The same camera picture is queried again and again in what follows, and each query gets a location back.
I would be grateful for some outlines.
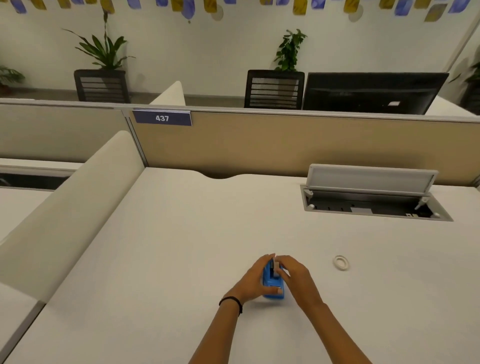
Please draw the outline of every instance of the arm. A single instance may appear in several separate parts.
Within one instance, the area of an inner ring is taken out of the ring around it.
[[[308,269],[289,255],[275,258],[286,270],[277,272],[307,315],[333,364],[372,364],[322,301]]]
[[[277,287],[264,287],[260,283],[263,268],[275,254],[260,257],[224,297],[236,297],[243,305],[264,294],[279,294]],[[190,359],[190,364],[227,364],[233,334],[239,316],[239,306],[234,300],[222,302],[204,338]]]

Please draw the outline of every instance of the blue tape dispenser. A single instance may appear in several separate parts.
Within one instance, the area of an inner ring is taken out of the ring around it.
[[[284,298],[284,289],[283,289],[283,279],[275,272],[275,267],[280,268],[280,264],[275,262],[273,259],[268,262],[264,268],[264,275],[262,278],[262,283],[267,287],[280,287],[282,289],[282,294],[267,294],[265,298],[271,298],[274,300],[283,300]]]

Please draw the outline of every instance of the blue name plate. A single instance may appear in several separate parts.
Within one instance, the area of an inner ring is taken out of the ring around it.
[[[135,120],[143,124],[192,126],[189,111],[133,110]]]

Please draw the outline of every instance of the yellow wall decoration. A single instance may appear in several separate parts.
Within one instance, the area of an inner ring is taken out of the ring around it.
[[[307,13],[308,0],[293,0],[293,14],[305,15]]]
[[[57,0],[59,5],[62,9],[70,9],[72,4],[70,4],[70,0]]]
[[[380,9],[393,9],[393,5],[395,4],[395,0],[380,0]]]
[[[171,0],[171,3],[174,12],[181,12],[183,10],[183,0]]]
[[[436,22],[438,19],[442,17],[444,14],[445,9],[447,8],[447,4],[435,4],[433,5],[427,13],[425,17],[425,22],[433,23]]]
[[[43,2],[43,0],[31,0],[31,2],[36,9],[47,10],[47,7],[45,6],[45,3]]]
[[[413,7],[415,9],[428,9],[432,0],[415,0]]]
[[[343,12],[351,14],[357,12],[359,8],[360,0],[345,0],[345,5],[343,6]]]
[[[204,0],[204,9],[207,13],[216,13],[216,0]]]
[[[100,5],[102,5],[103,10],[109,14],[115,14],[115,8],[113,7],[112,0],[100,0]]]

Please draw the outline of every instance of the black bracelet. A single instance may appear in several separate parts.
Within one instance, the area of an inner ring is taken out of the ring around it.
[[[239,304],[239,308],[240,308],[239,316],[240,316],[240,314],[243,312],[243,306],[241,305],[239,299],[237,297],[233,297],[233,296],[224,297],[220,300],[218,305],[220,306],[222,304],[222,302],[225,301],[225,300],[234,300],[236,303]]]

